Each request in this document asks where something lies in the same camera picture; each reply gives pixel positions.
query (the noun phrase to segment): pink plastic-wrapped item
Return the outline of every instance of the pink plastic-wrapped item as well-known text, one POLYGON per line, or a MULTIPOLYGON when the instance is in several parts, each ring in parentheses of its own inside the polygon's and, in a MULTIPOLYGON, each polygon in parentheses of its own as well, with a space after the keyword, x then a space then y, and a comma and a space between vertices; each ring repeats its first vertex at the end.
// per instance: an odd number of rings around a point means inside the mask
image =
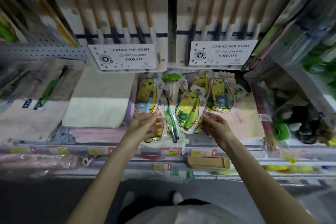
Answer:
POLYGON ((82 158, 74 155, 0 154, 0 169, 77 169, 82 158))

